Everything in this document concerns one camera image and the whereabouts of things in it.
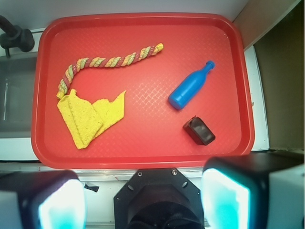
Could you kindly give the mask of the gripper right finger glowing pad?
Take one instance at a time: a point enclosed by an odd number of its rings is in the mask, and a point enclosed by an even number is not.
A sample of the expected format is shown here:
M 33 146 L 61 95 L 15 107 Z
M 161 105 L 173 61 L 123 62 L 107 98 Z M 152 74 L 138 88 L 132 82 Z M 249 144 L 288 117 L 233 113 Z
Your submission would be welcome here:
M 292 152 L 210 158 L 201 201 L 213 229 L 302 229 L 305 159 Z

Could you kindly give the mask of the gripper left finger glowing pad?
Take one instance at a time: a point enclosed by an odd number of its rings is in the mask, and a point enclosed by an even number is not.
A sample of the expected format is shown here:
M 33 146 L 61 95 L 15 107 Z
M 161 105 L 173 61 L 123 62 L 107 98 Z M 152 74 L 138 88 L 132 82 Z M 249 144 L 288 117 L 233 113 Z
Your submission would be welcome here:
M 84 185 L 70 170 L 1 172 L 2 229 L 83 229 Z

